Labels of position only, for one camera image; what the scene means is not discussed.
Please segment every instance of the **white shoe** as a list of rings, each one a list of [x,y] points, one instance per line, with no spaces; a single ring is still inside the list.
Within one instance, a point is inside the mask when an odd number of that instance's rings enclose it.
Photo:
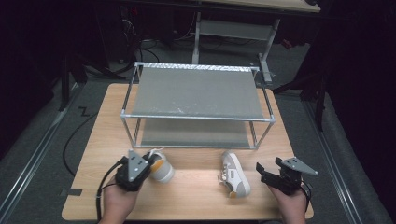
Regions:
[[[225,151],[222,155],[223,170],[219,182],[230,190],[230,198],[242,198],[250,194],[250,185],[244,175],[241,164],[236,155]]]

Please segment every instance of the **gray shelf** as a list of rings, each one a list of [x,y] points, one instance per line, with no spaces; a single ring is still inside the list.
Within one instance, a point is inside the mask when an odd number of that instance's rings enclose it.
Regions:
[[[120,114],[132,147],[257,149],[275,123],[265,90],[268,112],[262,113],[254,81],[258,71],[258,67],[136,63]],[[139,87],[130,107],[135,77]],[[130,119],[136,120],[132,129]],[[257,122],[267,123],[261,133],[255,131]]]
[[[200,35],[218,35],[235,38],[268,40],[271,30],[271,26],[228,21],[201,20]]]

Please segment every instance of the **gray carpet floor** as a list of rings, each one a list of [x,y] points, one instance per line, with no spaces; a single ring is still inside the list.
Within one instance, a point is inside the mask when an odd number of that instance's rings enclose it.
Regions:
[[[216,40],[204,42],[200,63],[257,66],[259,65],[257,49],[261,45],[261,42],[245,45],[217,43]],[[192,46],[189,41],[177,42],[172,48],[160,43],[154,44],[152,41],[144,43],[143,47],[145,46],[156,54],[161,63],[191,63]],[[273,84],[267,88],[273,89],[292,81],[308,49],[307,45],[291,50],[273,45],[268,57]],[[142,61],[157,62],[153,54],[144,50],[142,53]],[[113,66],[116,68],[121,65],[113,64]],[[79,92],[75,91],[78,94],[53,135],[44,159],[38,161],[39,166],[33,171],[33,178],[29,179],[27,188],[21,190],[23,194],[17,200],[16,206],[10,208],[12,213],[7,223],[95,223],[94,220],[70,222],[62,219],[66,200],[64,191],[68,190],[73,182],[73,176],[67,172],[63,163],[63,151],[76,129],[90,119],[73,135],[66,148],[66,161],[70,169],[75,172],[95,121],[94,114],[100,109],[107,86],[113,82],[118,81],[90,76],[85,86],[77,88]],[[59,116],[58,108],[61,105],[59,83],[53,91],[55,97],[52,101],[35,116],[14,147],[1,160],[0,202],[6,200],[14,183],[20,174],[23,174],[25,165],[40,145],[47,129]],[[307,220],[307,223],[392,223],[345,137],[332,109],[331,99],[326,97],[323,115],[324,132],[320,133],[309,113],[313,102],[301,102],[298,93],[299,91],[285,91],[276,95],[276,101],[295,155],[319,172],[319,176],[304,176],[304,179],[314,187],[312,205],[315,214],[313,218]],[[332,175],[333,167],[329,166],[329,154],[325,151],[325,147],[330,149],[331,159],[335,162],[336,171],[342,175],[346,191],[340,191],[336,187],[337,179]],[[352,200],[356,208],[356,210],[352,209],[352,212],[355,214],[349,214],[351,210],[341,200],[343,197]]]

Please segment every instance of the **wooden tabletop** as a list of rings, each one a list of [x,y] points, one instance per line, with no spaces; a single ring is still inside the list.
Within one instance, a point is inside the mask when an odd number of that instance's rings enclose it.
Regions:
[[[310,6],[305,0],[202,0],[203,2],[233,4],[245,7],[268,7],[301,12],[320,12],[318,5]]]
[[[82,189],[81,195],[67,197],[62,216],[66,220],[96,219],[95,194],[106,171],[131,148],[127,133],[120,120],[120,111],[127,92],[127,84],[108,87],[91,137],[83,154],[72,189]],[[132,95],[135,97],[137,85]],[[139,194],[131,220],[214,220],[214,219],[273,219],[280,218],[276,199],[256,171],[259,162],[266,171],[278,175],[275,157],[283,160],[293,157],[292,148],[282,118],[271,91],[270,104],[276,123],[264,138],[260,148],[236,149],[237,155],[251,186],[246,198],[230,199],[227,188],[219,184],[222,168],[218,148],[166,148],[163,153],[175,168],[175,176],[167,184],[148,178]],[[259,97],[263,111],[265,100]],[[144,155],[149,148],[135,148]],[[306,218],[314,212],[309,205]]]

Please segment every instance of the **floor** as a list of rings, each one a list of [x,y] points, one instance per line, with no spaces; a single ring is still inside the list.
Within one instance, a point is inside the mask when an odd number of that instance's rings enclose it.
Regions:
[[[201,64],[258,66],[257,49],[262,43],[207,39],[201,47]],[[171,48],[148,40],[142,49],[142,54],[136,57],[141,60],[143,55],[143,62],[191,62],[190,40],[177,41]],[[309,45],[294,49],[273,45],[268,57],[273,83],[267,88],[292,81],[308,50]],[[112,69],[122,66],[113,63]],[[122,75],[128,79],[130,73]],[[61,85],[54,87],[55,97],[35,116],[0,162],[0,223],[95,222],[62,218],[65,192],[73,182],[65,164],[72,171],[77,170],[94,124],[94,114],[100,108],[106,87],[114,82],[120,81],[90,74],[86,85],[75,85],[72,102],[63,112],[58,111]],[[324,131],[320,132],[313,122],[315,102],[302,102],[298,93],[298,90],[282,92],[276,95],[276,101],[295,155],[319,172],[319,176],[304,177],[314,186],[315,214],[307,223],[391,223],[345,138],[331,99],[326,97]]]

